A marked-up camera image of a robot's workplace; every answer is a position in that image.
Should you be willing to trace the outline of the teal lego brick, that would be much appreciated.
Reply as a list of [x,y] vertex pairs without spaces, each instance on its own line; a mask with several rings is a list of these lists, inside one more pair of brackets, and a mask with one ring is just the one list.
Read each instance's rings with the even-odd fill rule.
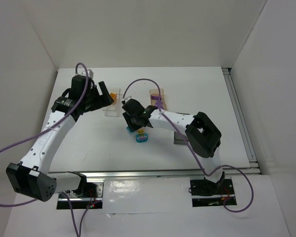
[[126,127],[126,130],[127,130],[127,132],[128,132],[129,134],[132,134],[132,133],[134,133],[134,132],[137,132],[137,130],[133,130],[133,129],[131,129],[129,126]]

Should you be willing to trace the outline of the purple curved lego brick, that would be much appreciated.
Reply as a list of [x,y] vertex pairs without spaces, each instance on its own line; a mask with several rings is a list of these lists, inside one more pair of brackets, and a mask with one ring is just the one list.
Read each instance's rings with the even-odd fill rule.
[[151,95],[150,98],[151,98],[152,100],[159,100],[159,96],[155,96],[155,95]]

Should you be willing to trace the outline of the smoky grey container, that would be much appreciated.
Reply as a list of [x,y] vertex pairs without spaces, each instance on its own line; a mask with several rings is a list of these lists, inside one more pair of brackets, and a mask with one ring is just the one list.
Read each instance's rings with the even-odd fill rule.
[[188,138],[185,135],[180,136],[177,132],[174,132],[174,144],[175,145],[186,145]]

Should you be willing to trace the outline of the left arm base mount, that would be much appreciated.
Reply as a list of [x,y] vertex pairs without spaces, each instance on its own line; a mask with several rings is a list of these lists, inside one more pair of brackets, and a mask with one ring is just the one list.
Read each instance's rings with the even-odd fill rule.
[[77,196],[73,191],[65,191],[65,194],[59,194],[57,200],[57,210],[70,209],[68,196],[71,201],[73,210],[86,209],[102,209],[103,208],[103,194],[104,194],[104,180],[88,181],[87,188],[83,191],[81,196]]

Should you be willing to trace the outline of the clear plastic container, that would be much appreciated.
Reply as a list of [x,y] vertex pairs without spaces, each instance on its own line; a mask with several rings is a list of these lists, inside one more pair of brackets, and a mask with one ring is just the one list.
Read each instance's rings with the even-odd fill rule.
[[109,93],[116,93],[117,98],[114,100],[113,104],[110,106],[107,106],[103,109],[104,115],[106,117],[118,117],[120,115],[119,108],[120,108],[120,94],[121,90],[120,88],[116,87],[110,87],[108,89]]

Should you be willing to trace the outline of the orange transparent container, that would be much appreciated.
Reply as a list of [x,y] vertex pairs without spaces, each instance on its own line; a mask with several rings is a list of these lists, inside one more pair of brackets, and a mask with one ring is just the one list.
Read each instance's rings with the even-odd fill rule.
[[[151,89],[151,90],[149,91],[149,96],[151,96],[151,95],[159,96],[159,100],[160,100],[160,101],[163,101],[163,107],[162,107],[161,109],[163,109],[163,110],[167,110],[167,105],[166,105],[166,102],[165,102],[165,95],[164,95],[164,90],[163,90],[163,88],[161,88],[160,90],[158,90],[158,89]],[[156,101],[157,101],[157,100],[152,100],[152,99],[150,98],[150,104],[151,104],[152,106],[155,106]]]

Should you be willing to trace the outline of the aluminium rail right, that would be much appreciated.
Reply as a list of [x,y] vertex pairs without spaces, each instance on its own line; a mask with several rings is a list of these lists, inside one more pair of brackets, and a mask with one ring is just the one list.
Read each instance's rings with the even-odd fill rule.
[[238,126],[240,129],[241,137],[244,143],[245,151],[248,157],[248,161],[250,164],[250,169],[251,170],[257,170],[253,171],[252,173],[259,173],[261,174],[260,168],[259,168],[259,163],[256,158],[256,154],[252,145],[252,141],[245,123],[245,119],[243,116],[243,112],[240,106],[240,102],[235,90],[235,86],[232,80],[232,77],[230,75],[230,68],[222,68],[222,74],[225,79],[225,83],[228,89],[228,93],[231,99],[231,103],[233,105],[234,111],[235,111],[235,116],[238,122]]

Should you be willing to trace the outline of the teal frog oval lego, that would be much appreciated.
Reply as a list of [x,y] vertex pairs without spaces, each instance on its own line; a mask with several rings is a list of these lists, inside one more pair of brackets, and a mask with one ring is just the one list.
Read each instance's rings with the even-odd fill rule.
[[136,142],[138,143],[146,142],[147,140],[148,140],[148,135],[146,133],[136,135]]

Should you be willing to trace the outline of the yellow rounded lego brick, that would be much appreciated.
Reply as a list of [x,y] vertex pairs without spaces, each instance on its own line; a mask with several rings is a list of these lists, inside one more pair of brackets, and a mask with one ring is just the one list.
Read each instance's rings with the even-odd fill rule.
[[115,100],[117,98],[117,94],[116,93],[110,93],[110,96],[113,100]]

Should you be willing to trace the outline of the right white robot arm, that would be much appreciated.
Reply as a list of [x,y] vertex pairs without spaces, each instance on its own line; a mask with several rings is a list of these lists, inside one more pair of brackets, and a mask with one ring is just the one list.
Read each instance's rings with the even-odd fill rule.
[[132,98],[122,100],[122,109],[131,132],[143,127],[176,132],[187,143],[207,181],[217,185],[224,179],[219,154],[222,134],[205,113],[185,115],[156,106],[144,108]]

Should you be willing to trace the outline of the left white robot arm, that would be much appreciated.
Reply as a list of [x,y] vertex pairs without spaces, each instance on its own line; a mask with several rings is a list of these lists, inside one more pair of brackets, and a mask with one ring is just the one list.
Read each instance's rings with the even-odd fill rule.
[[8,165],[6,174],[14,191],[43,202],[64,191],[83,196],[90,188],[85,175],[73,171],[49,176],[50,166],[79,117],[112,103],[113,99],[103,81],[95,85],[91,77],[74,76],[71,87],[55,100],[43,134],[17,164]]

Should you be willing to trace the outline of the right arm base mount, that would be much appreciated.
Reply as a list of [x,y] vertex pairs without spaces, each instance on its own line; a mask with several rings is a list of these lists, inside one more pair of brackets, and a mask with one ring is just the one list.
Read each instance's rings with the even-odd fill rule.
[[231,179],[225,179],[218,189],[210,190],[206,180],[190,180],[192,207],[211,207],[225,205],[237,205],[233,182]]

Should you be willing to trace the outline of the yellow smiley face lego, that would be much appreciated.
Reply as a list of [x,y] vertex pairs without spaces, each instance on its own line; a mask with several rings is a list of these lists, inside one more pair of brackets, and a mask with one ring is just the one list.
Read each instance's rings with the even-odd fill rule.
[[144,130],[143,129],[139,129],[138,131],[137,131],[137,133],[138,133],[138,135],[139,136],[144,136]]

